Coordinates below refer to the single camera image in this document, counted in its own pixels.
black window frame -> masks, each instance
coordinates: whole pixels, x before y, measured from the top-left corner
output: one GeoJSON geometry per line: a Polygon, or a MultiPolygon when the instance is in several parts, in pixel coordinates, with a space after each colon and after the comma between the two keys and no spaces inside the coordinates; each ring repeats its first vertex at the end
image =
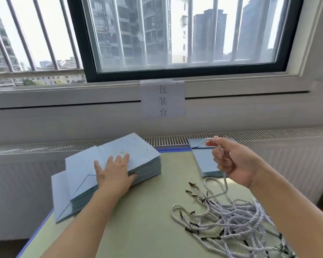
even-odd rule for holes
{"type": "Polygon", "coordinates": [[[67,0],[87,82],[114,82],[159,78],[186,78],[246,73],[274,73],[287,69],[304,0],[290,0],[279,53],[273,63],[188,67],[179,69],[134,70],[98,73],[81,0],[67,0]]]}

pile of ropes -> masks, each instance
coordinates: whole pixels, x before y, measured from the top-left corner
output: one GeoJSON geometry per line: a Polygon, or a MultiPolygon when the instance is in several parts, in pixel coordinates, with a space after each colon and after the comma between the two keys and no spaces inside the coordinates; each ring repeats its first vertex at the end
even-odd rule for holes
{"type": "Polygon", "coordinates": [[[224,185],[216,178],[205,178],[206,193],[196,184],[189,182],[189,185],[196,189],[198,193],[194,194],[189,190],[186,190],[186,192],[196,199],[199,204],[207,208],[207,211],[200,214],[195,211],[189,212],[180,205],[174,205],[171,210],[171,216],[176,222],[183,225],[185,231],[197,239],[202,246],[229,258],[269,258],[269,252],[280,252],[284,258],[297,257],[291,248],[287,246],[282,234],[264,227],[264,221],[274,228],[275,225],[258,201],[252,203],[241,199],[230,199],[227,195],[226,174],[224,174],[224,185]],[[207,185],[209,180],[217,182],[223,192],[214,194],[207,185]],[[231,204],[222,204],[216,199],[221,195],[225,195],[231,204]],[[175,215],[177,211],[179,211],[180,218],[175,215]],[[279,237],[280,244],[278,246],[266,246],[267,232],[279,237]],[[246,252],[231,251],[228,247],[230,241],[235,242],[246,252]]]}

person's right arm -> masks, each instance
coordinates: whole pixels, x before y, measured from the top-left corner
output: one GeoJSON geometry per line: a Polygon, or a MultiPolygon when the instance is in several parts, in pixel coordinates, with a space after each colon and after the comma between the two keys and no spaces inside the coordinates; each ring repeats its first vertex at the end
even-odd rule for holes
{"type": "Polygon", "coordinates": [[[323,212],[244,145],[214,137],[208,146],[230,179],[250,189],[299,258],[323,257],[323,212]]]}

paper sign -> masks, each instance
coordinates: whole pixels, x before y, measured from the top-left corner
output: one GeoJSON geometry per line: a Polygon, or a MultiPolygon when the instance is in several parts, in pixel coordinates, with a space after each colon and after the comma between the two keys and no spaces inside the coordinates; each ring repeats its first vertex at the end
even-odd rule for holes
{"type": "Polygon", "coordinates": [[[140,81],[141,110],[145,117],[174,117],[185,114],[184,81],[154,79],[140,81]]]}

forearm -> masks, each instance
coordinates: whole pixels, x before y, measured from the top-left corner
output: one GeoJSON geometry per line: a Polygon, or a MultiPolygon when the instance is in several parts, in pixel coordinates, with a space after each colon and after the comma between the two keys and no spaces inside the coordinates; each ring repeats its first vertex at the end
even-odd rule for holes
{"type": "Polygon", "coordinates": [[[42,258],[94,258],[118,199],[95,192],[90,202],[42,255],[42,258]]]}
{"type": "Polygon", "coordinates": [[[250,190],[299,258],[323,257],[323,212],[269,166],[250,190]]]}

